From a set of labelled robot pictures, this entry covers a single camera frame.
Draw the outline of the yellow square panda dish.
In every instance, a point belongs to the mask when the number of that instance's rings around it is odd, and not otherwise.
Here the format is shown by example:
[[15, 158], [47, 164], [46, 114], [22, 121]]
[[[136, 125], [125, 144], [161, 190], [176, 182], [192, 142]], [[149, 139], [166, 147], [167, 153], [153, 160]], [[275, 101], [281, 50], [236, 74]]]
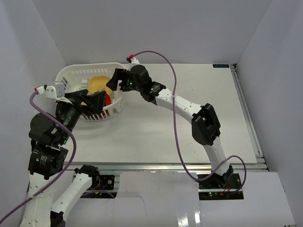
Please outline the yellow square panda dish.
[[108, 95], [111, 95], [112, 90], [107, 87], [107, 82], [109, 82], [109, 81], [110, 81], [110, 78], [107, 76], [92, 77], [88, 82], [89, 93], [106, 91], [106, 93]]

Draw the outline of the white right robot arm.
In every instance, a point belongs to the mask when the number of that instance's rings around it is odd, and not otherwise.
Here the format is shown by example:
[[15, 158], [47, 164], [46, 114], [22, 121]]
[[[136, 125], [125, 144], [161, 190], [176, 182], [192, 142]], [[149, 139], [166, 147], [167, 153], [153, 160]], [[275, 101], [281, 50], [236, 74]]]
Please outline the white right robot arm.
[[227, 161], [220, 140], [220, 122], [214, 107], [207, 103], [199, 105], [183, 99], [153, 81], [147, 69], [136, 64], [129, 69], [115, 69], [107, 87], [113, 91], [137, 91], [147, 102], [164, 107], [179, 115], [191, 124], [193, 139], [203, 146], [211, 164], [209, 176], [218, 188], [226, 188], [231, 183], [233, 168]]

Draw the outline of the orange round plate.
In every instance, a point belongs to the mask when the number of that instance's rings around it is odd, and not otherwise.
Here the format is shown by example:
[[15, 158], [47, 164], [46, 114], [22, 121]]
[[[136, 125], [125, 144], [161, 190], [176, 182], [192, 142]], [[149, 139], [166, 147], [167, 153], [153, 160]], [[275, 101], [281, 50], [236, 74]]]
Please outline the orange round plate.
[[112, 101], [106, 92], [102, 91], [88, 94], [88, 100], [94, 107], [94, 111], [90, 112], [90, 115], [85, 117], [87, 121], [101, 121], [111, 117], [109, 110], [106, 109], [106, 107], [108, 107]]

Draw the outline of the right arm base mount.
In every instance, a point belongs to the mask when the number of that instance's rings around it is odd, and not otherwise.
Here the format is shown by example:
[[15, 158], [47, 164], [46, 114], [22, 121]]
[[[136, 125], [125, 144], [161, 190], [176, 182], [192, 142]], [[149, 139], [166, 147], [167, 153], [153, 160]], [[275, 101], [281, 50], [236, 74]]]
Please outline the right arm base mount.
[[198, 195], [200, 201], [227, 201], [243, 200], [242, 189], [235, 192], [241, 186], [239, 174], [233, 174], [225, 186], [220, 186], [216, 181], [208, 179], [198, 183]]

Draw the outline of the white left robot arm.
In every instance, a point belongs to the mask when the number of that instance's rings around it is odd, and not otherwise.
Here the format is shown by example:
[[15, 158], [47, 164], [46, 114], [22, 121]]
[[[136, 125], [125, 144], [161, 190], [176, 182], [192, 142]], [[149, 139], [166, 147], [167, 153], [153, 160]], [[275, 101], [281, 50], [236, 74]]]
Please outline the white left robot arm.
[[56, 181], [69, 168], [76, 154], [77, 143], [72, 133], [79, 118], [100, 114], [106, 104], [106, 92], [89, 94], [88, 90], [54, 95], [55, 115], [34, 103], [34, 97], [54, 91], [53, 87], [38, 87], [29, 102], [39, 112], [30, 122], [31, 156], [28, 165], [29, 186], [22, 227], [63, 227], [73, 206], [89, 188], [99, 186], [97, 167], [76, 168], [75, 178], [65, 192], [53, 199]]

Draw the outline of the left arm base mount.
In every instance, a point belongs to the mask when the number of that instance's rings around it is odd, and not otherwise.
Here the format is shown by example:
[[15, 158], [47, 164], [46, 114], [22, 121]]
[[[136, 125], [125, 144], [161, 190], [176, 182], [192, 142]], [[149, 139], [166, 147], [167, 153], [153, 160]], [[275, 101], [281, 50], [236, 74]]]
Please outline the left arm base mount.
[[99, 175], [92, 180], [92, 185], [82, 194], [82, 198], [115, 198], [112, 193], [115, 186], [114, 175]]

